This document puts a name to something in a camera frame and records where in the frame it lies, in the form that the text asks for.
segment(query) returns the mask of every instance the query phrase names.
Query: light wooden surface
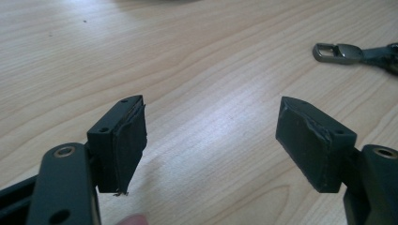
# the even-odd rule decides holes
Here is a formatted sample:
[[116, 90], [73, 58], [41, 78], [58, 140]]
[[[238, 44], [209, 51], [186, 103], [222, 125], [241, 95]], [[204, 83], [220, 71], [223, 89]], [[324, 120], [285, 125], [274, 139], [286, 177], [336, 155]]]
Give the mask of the light wooden surface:
[[85, 133], [119, 99], [145, 98], [148, 146], [103, 224], [346, 224], [275, 140], [281, 96], [307, 100], [398, 149], [398, 79], [321, 64], [316, 42], [398, 41], [398, 2], [7, 1], [0, 5], [0, 187]]

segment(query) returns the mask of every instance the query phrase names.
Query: wood grain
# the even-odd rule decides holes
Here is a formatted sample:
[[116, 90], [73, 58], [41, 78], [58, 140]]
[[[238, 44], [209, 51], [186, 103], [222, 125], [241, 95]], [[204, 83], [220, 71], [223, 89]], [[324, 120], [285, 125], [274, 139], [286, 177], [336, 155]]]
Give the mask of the wood grain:
[[103, 224], [346, 224], [275, 141], [281, 96], [398, 149], [398, 79], [320, 64], [316, 42], [398, 39], [398, 2], [7, 1], [0, 7], [0, 187], [142, 94], [148, 146], [127, 197], [101, 194]]

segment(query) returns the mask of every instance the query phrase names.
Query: metal grommet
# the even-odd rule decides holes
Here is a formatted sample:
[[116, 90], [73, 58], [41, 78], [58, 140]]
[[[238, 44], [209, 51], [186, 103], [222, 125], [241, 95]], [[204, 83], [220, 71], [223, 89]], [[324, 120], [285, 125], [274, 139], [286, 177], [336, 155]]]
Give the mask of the metal grommet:
[[65, 147], [62, 147], [62, 148], [60, 148], [60, 149], [57, 149], [57, 150], [54, 152], [54, 156], [55, 156], [56, 158], [68, 157], [68, 156], [72, 155], [72, 154], [74, 153], [75, 150], [76, 150], [76, 148], [75, 148], [74, 146], [65, 146]]
[[397, 159], [398, 158], [398, 154], [394, 151], [391, 151], [390, 149], [375, 148], [374, 152], [384, 158], [389, 158], [389, 159]]

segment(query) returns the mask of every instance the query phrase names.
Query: wooden table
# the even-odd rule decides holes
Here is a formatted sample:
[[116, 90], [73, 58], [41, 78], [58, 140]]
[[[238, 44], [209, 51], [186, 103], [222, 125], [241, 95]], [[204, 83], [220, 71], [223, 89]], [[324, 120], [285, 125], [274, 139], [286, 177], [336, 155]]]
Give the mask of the wooden table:
[[144, 95], [148, 145], [129, 196], [100, 194], [103, 224], [345, 224], [275, 140], [281, 96], [367, 143], [398, 149], [398, 79], [314, 60], [316, 42], [398, 40], [398, 2], [2, 1], [0, 187]]

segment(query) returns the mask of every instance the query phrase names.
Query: metal rivet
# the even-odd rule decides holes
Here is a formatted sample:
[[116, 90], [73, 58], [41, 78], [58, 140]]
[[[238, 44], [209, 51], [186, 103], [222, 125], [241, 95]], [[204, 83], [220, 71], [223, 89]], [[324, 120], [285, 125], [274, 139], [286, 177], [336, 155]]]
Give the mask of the metal rivet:
[[394, 151], [391, 151], [390, 149], [375, 148], [374, 152], [384, 158], [389, 158], [389, 159], [397, 159], [398, 158], [398, 154]]
[[73, 147], [73, 146], [65, 146], [65, 147], [62, 147], [62, 148], [60, 148], [60, 149], [57, 149], [57, 150], [54, 152], [54, 156], [55, 156], [56, 158], [68, 157], [68, 156], [72, 155], [72, 154], [74, 153], [75, 150], [76, 150], [76, 148]]

